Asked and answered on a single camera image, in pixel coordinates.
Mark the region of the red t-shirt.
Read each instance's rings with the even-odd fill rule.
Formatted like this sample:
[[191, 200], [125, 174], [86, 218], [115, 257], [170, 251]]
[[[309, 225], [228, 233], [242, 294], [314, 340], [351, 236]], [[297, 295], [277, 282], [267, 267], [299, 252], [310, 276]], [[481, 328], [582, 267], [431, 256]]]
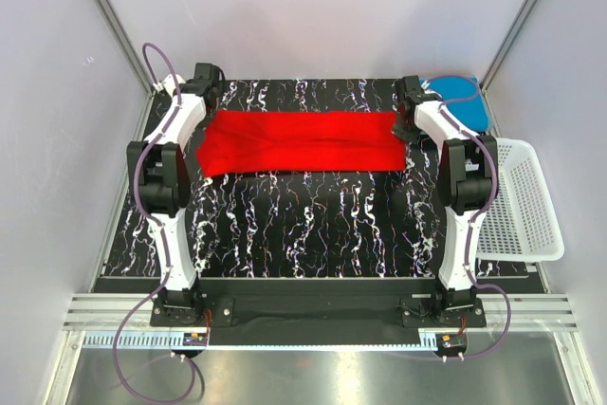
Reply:
[[399, 172], [406, 145], [392, 112], [222, 110], [196, 150], [204, 176], [259, 172]]

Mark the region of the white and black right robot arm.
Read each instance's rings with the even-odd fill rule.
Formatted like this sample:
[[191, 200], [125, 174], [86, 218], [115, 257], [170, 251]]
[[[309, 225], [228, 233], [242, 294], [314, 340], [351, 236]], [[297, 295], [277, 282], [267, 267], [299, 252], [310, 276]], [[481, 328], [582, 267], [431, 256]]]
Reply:
[[448, 326], [474, 310], [480, 230], [498, 191], [497, 140], [469, 129], [415, 75], [395, 82], [395, 97], [393, 134], [408, 143], [426, 135], [438, 152], [437, 191], [447, 233], [435, 291], [421, 315]]

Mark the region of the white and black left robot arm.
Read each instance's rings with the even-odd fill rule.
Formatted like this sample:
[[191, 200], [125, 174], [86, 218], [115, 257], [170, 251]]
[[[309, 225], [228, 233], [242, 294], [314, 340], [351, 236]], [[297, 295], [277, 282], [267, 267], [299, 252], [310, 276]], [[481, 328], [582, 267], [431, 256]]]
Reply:
[[193, 77], [167, 76], [159, 86], [171, 104], [156, 128], [127, 145], [129, 190], [152, 230], [160, 258], [160, 286], [153, 293], [155, 312], [175, 316], [186, 325], [204, 316], [197, 274], [185, 228], [191, 180], [184, 151], [195, 129], [217, 110], [223, 70], [198, 63]]

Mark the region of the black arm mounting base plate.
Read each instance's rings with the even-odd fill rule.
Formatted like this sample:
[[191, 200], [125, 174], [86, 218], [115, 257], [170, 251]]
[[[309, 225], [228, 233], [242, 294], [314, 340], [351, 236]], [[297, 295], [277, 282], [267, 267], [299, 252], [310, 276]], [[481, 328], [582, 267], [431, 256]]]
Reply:
[[151, 324], [209, 328], [215, 345], [398, 345], [420, 329], [484, 328], [484, 308], [439, 321], [423, 317], [435, 279], [203, 279], [202, 313], [159, 315]]

